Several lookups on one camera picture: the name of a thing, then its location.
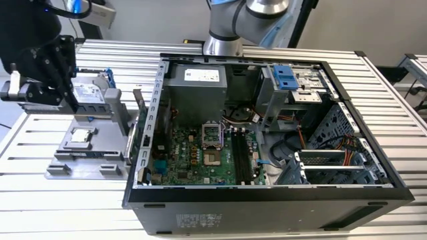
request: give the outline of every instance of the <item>cable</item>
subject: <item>cable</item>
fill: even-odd
[[[329,138],[328,140],[325,140],[322,143],[318,144],[318,146],[317,146],[316,149],[321,149],[320,147],[321,147],[324,144],[326,144],[328,142],[332,142],[332,141],[334,141],[334,140],[337,140],[337,139],[342,138],[342,137],[345,137],[345,136],[344,136],[344,135],[340,135],[340,136],[336,136],[336,137]]]
[[[427,109],[427,105],[418,105],[413,108],[414,112],[418,112],[420,110]]]
[[[46,12],[50,12],[54,15],[58,15],[58,16],[65,17],[68,19],[84,19],[85,17],[88,17],[90,15],[90,13],[92,13],[92,0],[86,0],[86,3],[88,3],[86,10],[80,13],[73,13],[70,11],[58,9],[57,7],[52,6],[46,2],[38,2],[38,4],[43,6],[43,10]]]
[[[6,129],[11,129],[7,125],[3,125],[3,124],[1,124],[1,123],[0,123],[0,126],[1,126],[1,127],[5,127]]]
[[[205,0],[205,3],[206,3],[206,6],[208,6],[208,9],[210,10],[210,3],[209,3],[209,0]]]
[[[234,125],[241,125],[241,124],[249,124],[250,121],[248,120],[236,120],[232,118],[232,120],[229,119],[230,117],[226,116],[221,116],[221,119],[224,119],[228,123],[234,124]]]
[[[280,166],[276,166],[276,165],[273,165],[273,164],[270,164],[270,163],[260,163],[261,165],[269,165],[269,166],[273,166],[276,169],[281,169],[281,167]]]
[[[66,9],[66,3],[65,3],[65,0],[61,0],[61,2],[64,3],[64,9]],[[77,38],[77,37],[78,37],[78,35],[77,35],[77,30],[76,30],[76,27],[74,27],[74,25],[73,25],[72,19],[70,19],[70,18],[68,18],[68,20],[69,20],[69,24],[70,24],[72,29],[73,29],[73,32],[74,32],[74,37]]]
[[[346,162],[346,149],[344,151],[344,162],[341,163],[342,166],[345,166],[345,162]]]
[[[301,121],[297,122],[297,134],[298,134],[300,147],[305,149],[305,143],[304,143],[304,138],[301,133]]]
[[[408,90],[406,90],[406,92],[405,92],[404,99],[406,99],[406,96],[408,96],[408,94],[409,94],[409,91],[410,91],[410,89],[412,89],[412,87],[413,87],[413,85],[414,85],[416,81],[417,81],[417,80],[414,79],[414,81],[412,82],[410,87],[408,88]]]

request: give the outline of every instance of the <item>chip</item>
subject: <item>chip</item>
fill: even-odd
[[[177,173],[177,178],[178,179],[186,179],[188,178],[186,172],[178,172]]]

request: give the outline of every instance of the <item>wire bundle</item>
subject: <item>wire bundle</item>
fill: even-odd
[[[304,137],[301,132],[301,121],[297,122],[297,134],[298,134],[300,147],[301,149],[305,149],[305,142],[304,142]]]

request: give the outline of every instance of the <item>metal slat surface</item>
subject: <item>metal slat surface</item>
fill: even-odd
[[[132,89],[141,89],[149,102],[160,53],[200,54],[197,44],[152,44],[86,40],[78,49],[81,68],[110,67],[121,100],[136,108]],[[326,61],[342,82],[353,104],[372,130],[394,169],[410,188],[414,202],[349,232],[285,235],[236,234],[185,236],[185,239],[317,239],[397,240],[427,238],[425,133],[370,69],[350,51],[272,49],[245,46],[253,58]],[[121,209],[124,181],[46,180],[43,172],[72,116],[30,115],[13,126],[0,156],[0,233],[6,239],[144,238],[132,211]]]

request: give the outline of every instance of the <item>black cable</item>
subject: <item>black cable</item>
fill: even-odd
[[[64,9],[66,9],[66,3],[65,3],[65,0],[61,0],[61,2],[64,3]],[[70,19],[70,18],[68,18],[68,20],[69,20],[69,24],[70,24],[72,29],[73,29],[73,32],[74,32],[74,37],[77,38],[77,37],[78,37],[78,35],[77,35],[77,30],[76,30],[76,28],[74,28],[74,25],[73,25],[72,19]]]
[[[317,149],[334,149],[334,147],[330,144],[326,144],[324,146],[317,147]]]
[[[209,3],[209,0],[205,0],[205,3],[206,3],[206,6],[208,6],[208,9],[210,10],[210,3]]]
[[[320,143],[320,145],[317,146],[316,149],[321,149],[320,147],[321,147],[324,144],[326,144],[328,142],[332,142],[332,141],[334,141],[334,140],[337,140],[337,139],[341,139],[342,137],[345,137],[345,136],[341,135],[341,136],[336,136],[336,137],[329,138],[329,139],[325,140],[322,143]]]
[[[412,87],[413,87],[414,83],[416,83],[416,79],[414,79],[414,81],[413,81],[413,83],[412,83],[410,87],[409,87],[409,88],[408,88],[408,90],[406,90],[406,93],[405,93],[405,95],[404,95],[404,99],[406,99],[406,96],[408,96],[408,94],[409,94],[409,91],[410,91],[410,89],[412,89]]]
[[[46,12],[50,12],[54,15],[58,15],[58,16],[65,17],[68,19],[84,19],[85,17],[88,17],[90,15],[90,12],[92,12],[92,0],[86,0],[86,3],[88,3],[86,10],[84,12],[80,12],[80,13],[73,13],[70,11],[58,9],[57,7],[52,6],[46,2],[38,2],[38,4],[41,4],[43,6]]]
[[[427,109],[427,105],[421,105],[421,104],[413,108],[414,112],[418,112],[420,110],[424,110],[424,109]]]
[[[281,169],[280,166],[276,166],[276,165],[273,165],[273,164],[270,164],[270,163],[258,163],[258,164],[261,164],[261,165],[269,165],[269,166],[273,166],[276,169]]]
[[[3,125],[3,124],[1,124],[1,123],[0,123],[0,126],[1,126],[1,127],[5,127],[6,129],[11,129],[7,125]]]
[[[284,146],[292,151],[292,152],[297,152],[298,150],[302,149],[302,146],[301,147],[296,147],[293,145],[290,145],[290,143],[288,143],[288,140],[290,137],[296,136],[298,133],[296,131],[293,132],[289,132],[288,134],[284,135],[282,137],[282,143],[284,143]]]
[[[288,133],[288,134],[284,134],[284,135],[282,135],[282,138],[280,138],[280,140],[276,141],[276,142],[270,145],[270,147],[269,147],[269,150],[268,150],[269,160],[270,160],[270,162],[273,162],[273,165],[274,165],[276,167],[280,166],[280,161],[281,161],[281,160],[286,160],[286,161],[289,160],[289,159],[286,159],[286,158],[277,157],[277,156],[274,155],[274,148],[276,148],[276,147],[278,147],[281,144],[284,144],[285,147],[286,147],[290,151],[297,152],[297,151],[300,150],[300,148],[292,146],[292,145],[288,143],[288,139],[289,139],[292,136],[294,136],[296,134],[297,134],[297,132],[290,132],[290,133]]]

